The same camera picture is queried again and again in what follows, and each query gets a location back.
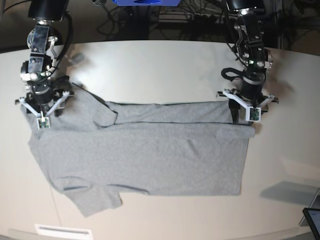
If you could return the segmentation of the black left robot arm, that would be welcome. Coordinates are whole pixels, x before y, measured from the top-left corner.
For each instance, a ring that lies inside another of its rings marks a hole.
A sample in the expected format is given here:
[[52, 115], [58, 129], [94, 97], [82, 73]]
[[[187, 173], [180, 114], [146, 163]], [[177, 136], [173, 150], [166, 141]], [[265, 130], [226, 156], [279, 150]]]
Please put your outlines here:
[[240, 109], [244, 109], [244, 120], [247, 123], [258, 122], [266, 112], [268, 103], [274, 95], [265, 96], [262, 93], [267, 80], [267, 70], [272, 65], [270, 51], [265, 49], [257, 12], [264, 11], [261, 0], [226, 0], [223, 3], [224, 19], [229, 20], [229, 14], [236, 14], [237, 19], [232, 28], [238, 33], [234, 42], [237, 59], [243, 65], [243, 70], [229, 67], [221, 71], [221, 76], [233, 82], [239, 81], [234, 89], [225, 89], [220, 96], [228, 98], [233, 124], [240, 121]]

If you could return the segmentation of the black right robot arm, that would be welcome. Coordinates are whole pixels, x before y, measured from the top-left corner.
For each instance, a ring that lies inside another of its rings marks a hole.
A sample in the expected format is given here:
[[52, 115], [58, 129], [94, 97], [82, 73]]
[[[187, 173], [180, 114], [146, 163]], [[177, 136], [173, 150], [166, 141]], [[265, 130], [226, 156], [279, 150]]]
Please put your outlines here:
[[[26, 103], [44, 117], [60, 116], [66, 101], [63, 94], [73, 95], [68, 76], [53, 77], [74, 33], [72, 17], [67, 12], [68, 3], [67, 0], [33, 0], [28, 10], [28, 17], [36, 24], [27, 37], [30, 56], [21, 66], [20, 78], [27, 90]], [[55, 45], [59, 36], [52, 23], [63, 19], [68, 23], [67, 37], [61, 52], [57, 53]]]

